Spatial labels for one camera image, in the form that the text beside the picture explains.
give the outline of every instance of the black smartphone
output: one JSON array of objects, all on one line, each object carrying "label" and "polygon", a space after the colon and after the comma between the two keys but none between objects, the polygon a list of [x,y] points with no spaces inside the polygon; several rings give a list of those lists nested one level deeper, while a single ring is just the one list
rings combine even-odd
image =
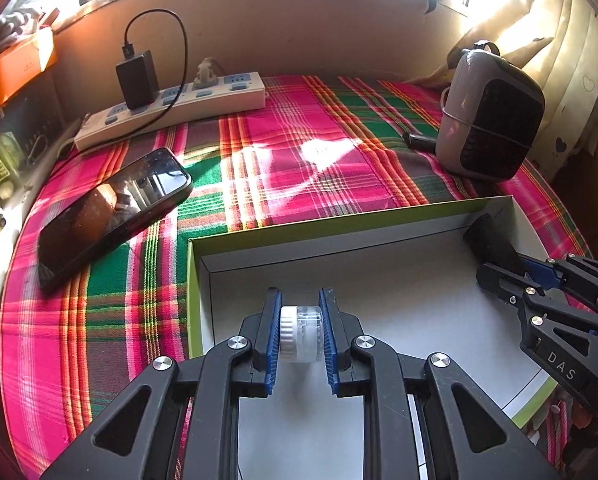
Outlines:
[{"label": "black smartphone", "polygon": [[190,175],[167,148],[119,170],[41,230],[37,246],[41,290],[55,290],[87,263],[166,216],[191,191]]}]

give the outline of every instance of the black power adapter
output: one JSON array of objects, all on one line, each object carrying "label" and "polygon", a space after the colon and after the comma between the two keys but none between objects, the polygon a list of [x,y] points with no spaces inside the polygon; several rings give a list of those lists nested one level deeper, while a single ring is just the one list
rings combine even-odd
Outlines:
[{"label": "black power adapter", "polygon": [[125,60],[116,66],[125,104],[135,110],[154,103],[159,95],[159,82],[154,70],[153,54],[146,50],[135,54],[132,43],[125,43],[123,48]]}]

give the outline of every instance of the table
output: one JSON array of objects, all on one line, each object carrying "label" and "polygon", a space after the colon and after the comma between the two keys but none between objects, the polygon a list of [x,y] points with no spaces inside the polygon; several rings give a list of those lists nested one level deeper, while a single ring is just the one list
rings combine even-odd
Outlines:
[{"label": "table", "polygon": [[[187,357],[188,238],[271,224],[511,194],[548,254],[588,248],[560,200],[524,163],[503,184],[447,174],[409,150],[435,136],[439,95],[408,84],[266,78],[266,108],[179,124],[77,159],[42,190],[15,248],[0,314],[2,398],[28,478],[55,457],[155,357]],[[94,262],[51,298],[38,291],[41,228],[77,197],[167,146],[195,189],[178,209]],[[540,447],[559,466],[569,415],[549,413]]]}]

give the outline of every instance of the clear plastic container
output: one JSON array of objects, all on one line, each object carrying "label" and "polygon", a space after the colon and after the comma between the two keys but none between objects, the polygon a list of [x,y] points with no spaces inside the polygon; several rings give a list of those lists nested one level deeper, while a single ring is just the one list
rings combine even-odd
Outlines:
[{"label": "clear plastic container", "polygon": [[279,357],[293,363],[315,363],[323,358],[323,323],[318,306],[281,307]]}]

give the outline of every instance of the power strip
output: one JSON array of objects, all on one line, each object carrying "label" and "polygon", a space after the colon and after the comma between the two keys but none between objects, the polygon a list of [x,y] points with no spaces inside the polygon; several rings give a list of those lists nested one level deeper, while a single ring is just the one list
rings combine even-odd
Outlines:
[{"label": "power strip", "polygon": [[[125,103],[121,103],[90,116],[75,137],[75,146],[82,152],[94,144],[130,133],[169,106],[178,91],[178,86],[162,90],[154,103],[136,110],[128,110]],[[208,88],[195,88],[188,83],[176,104],[152,124],[149,131],[265,106],[266,88],[257,72],[219,77],[217,83]]]}]

